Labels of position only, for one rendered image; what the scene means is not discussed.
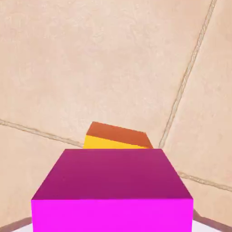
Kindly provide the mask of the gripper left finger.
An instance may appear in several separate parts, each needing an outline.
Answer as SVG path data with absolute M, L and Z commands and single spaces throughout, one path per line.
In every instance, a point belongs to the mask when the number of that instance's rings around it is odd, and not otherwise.
M 26 217 L 8 225 L 0 227 L 0 232 L 25 232 L 27 228 L 31 228 L 32 218 Z

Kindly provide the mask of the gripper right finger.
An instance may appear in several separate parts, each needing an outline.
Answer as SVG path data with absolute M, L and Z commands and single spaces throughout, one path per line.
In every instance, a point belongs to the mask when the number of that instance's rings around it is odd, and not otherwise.
M 202 217 L 194 209 L 192 232 L 232 232 L 232 227 L 216 222 L 212 219 Z

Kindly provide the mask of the small magenta cube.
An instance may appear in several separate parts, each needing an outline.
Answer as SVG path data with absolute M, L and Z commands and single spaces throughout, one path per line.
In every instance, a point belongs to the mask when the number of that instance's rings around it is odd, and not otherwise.
M 161 149 L 66 149 L 31 211 L 33 232 L 192 232 L 193 197 Z

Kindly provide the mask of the small yellow cube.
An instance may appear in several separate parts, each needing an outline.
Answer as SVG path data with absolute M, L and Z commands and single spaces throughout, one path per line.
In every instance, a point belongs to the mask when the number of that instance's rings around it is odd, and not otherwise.
M 146 133 L 92 122 L 84 141 L 85 149 L 152 149 Z

